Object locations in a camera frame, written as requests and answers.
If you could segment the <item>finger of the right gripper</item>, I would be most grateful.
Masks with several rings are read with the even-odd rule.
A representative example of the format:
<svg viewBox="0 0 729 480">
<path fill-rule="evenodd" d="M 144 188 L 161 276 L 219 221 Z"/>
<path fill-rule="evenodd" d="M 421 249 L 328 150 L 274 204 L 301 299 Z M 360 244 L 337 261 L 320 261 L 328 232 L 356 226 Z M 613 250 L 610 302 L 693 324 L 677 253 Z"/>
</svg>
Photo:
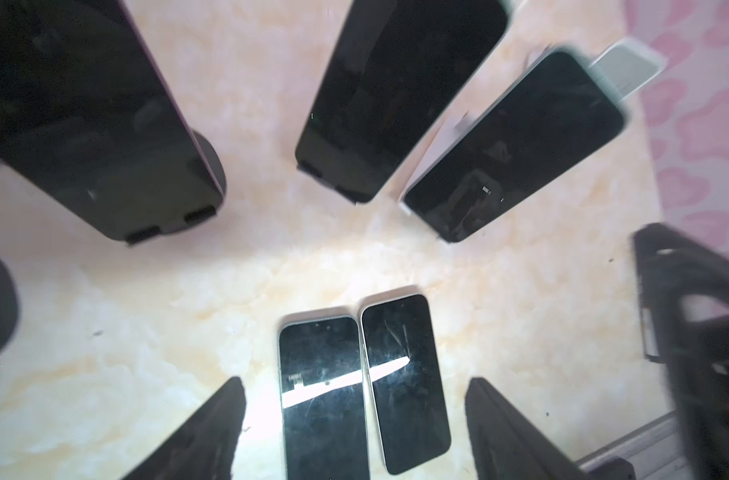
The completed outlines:
<svg viewBox="0 0 729 480">
<path fill-rule="evenodd" d="M 641 317 L 696 479 L 729 479 L 729 259 L 662 223 L 632 236 Z"/>
</svg>

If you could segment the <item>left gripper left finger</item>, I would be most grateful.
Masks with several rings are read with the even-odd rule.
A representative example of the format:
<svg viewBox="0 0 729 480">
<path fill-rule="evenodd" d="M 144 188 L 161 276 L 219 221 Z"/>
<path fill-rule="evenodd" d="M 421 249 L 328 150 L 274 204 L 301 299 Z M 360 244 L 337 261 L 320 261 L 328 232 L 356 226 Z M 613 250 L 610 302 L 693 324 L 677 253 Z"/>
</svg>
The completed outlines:
<svg viewBox="0 0 729 480">
<path fill-rule="evenodd" d="M 126 478 L 232 478 L 244 414 L 244 384 L 232 377 Z"/>
</svg>

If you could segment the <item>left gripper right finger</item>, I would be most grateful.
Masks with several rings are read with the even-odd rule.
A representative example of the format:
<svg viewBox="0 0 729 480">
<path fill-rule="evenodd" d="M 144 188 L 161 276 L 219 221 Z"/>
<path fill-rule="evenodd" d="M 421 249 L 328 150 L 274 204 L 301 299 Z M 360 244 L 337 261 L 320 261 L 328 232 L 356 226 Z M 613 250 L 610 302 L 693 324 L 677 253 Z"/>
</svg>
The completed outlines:
<svg viewBox="0 0 729 480">
<path fill-rule="evenodd" d="M 464 408 L 478 478 L 587 477 L 486 379 L 470 380 Z"/>
</svg>

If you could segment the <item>black phone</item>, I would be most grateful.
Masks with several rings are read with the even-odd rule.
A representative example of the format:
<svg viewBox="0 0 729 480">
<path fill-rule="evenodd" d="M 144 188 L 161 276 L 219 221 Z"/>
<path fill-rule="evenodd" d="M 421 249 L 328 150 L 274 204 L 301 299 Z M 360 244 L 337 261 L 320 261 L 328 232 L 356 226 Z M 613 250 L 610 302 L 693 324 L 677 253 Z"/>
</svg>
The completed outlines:
<svg viewBox="0 0 729 480">
<path fill-rule="evenodd" d="M 403 203 L 459 243 L 612 142 L 618 95 L 574 50 L 543 54 L 406 192 Z"/>
<path fill-rule="evenodd" d="M 298 317 L 278 333 L 288 479 L 368 479 L 358 322 L 347 313 Z"/>
</svg>

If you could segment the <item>white phone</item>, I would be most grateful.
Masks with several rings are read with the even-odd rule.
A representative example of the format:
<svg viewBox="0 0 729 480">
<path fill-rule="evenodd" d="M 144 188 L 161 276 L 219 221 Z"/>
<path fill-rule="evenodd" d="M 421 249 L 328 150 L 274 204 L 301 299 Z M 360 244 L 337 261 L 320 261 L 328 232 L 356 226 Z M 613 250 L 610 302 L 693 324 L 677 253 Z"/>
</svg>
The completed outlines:
<svg viewBox="0 0 729 480">
<path fill-rule="evenodd" d="M 385 469 L 400 475 L 451 446 L 429 304 L 420 293 L 370 304 L 360 323 Z"/>
</svg>

